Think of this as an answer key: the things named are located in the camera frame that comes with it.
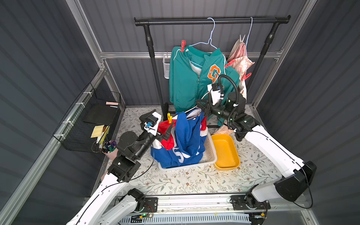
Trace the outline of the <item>pink wire hanger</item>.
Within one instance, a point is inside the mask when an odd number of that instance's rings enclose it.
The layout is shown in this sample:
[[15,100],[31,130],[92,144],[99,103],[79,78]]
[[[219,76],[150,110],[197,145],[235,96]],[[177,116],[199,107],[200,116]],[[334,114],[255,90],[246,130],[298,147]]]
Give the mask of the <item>pink wire hanger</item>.
[[181,114],[181,113],[185,113],[186,116],[197,116],[201,113],[201,109],[198,107],[193,107],[190,108],[188,110],[182,111],[182,112],[177,112],[176,115]]

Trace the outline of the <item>yellow clothespin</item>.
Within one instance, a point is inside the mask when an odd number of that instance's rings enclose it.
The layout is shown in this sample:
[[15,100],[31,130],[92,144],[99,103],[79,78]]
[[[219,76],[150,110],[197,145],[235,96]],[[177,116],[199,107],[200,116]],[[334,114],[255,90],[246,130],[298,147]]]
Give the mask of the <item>yellow clothespin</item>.
[[173,117],[171,116],[170,113],[167,114],[167,120],[168,120],[168,123],[169,123],[169,124],[172,123]]

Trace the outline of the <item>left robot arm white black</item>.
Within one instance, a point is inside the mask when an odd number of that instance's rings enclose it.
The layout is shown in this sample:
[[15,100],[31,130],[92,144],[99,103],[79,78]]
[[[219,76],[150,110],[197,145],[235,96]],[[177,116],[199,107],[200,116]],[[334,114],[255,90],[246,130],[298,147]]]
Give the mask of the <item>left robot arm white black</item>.
[[145,127],[140,136],[133,131],[123,133],[118,142],[118,155],[109,166],[103,181],[68,224],[116,225],[128,214],[142,210],[145,194],[136,188],[131,189],[111,209],[108,209],[108,206],[128,182],[134,179],[133,176],[141,165],[139,160],[154,140],[169,140],[172,127],[173,125],[170,125],[164,134],[152,127]]

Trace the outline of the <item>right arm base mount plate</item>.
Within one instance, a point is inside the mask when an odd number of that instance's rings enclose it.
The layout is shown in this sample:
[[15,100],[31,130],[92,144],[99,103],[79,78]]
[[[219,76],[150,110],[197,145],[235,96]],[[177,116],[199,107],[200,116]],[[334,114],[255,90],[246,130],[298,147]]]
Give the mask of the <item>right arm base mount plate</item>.
[[230,204],[234,210],[269,210],[271,205],[268,200],[258,202],[255,198],[247,195],[230,196]]

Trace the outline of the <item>blue red white jacket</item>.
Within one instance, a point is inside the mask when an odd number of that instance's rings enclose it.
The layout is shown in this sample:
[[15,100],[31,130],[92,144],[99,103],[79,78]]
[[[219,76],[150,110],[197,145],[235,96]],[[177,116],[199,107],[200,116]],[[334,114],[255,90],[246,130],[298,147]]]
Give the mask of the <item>blue red white jacket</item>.
[[175,123],[171,131],[173,139],[155,140],[151,146],[151,156],[162,168],[198,164],[205,152],[207,117],[202,111],[197,116],[181,113],[172,118],[172,123]]

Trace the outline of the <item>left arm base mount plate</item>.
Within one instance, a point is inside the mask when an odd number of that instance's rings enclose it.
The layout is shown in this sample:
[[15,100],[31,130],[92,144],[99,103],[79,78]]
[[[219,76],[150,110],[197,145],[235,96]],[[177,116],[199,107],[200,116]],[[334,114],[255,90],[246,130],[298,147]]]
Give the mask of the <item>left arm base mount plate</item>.
[[136,213],[155,213],[158,210],[158,197],[146,197],[143,206]]

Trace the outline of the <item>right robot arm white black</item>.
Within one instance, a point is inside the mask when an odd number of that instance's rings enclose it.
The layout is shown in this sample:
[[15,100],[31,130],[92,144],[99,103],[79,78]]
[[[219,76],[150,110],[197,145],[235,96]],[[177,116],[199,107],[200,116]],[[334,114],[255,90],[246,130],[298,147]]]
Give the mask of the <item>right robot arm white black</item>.
[[251,210],[260,206],[267,209],[268,201],[277,198],[294,203],[310,189],[317,166],[311,161],[305,162],[282,146],[260,122],[245,113],[245,105],[241,102],[244,98],[236,92],[231,94],[233,97],[226,100],[224,105],[215,106],[211,99],[199,99],[196,105],[205,116],[215,115],[226,120],[226,125],[235,133],[238,141],[246,139],[252,143],[282,175],[273,182],[254,185],[242,201]]

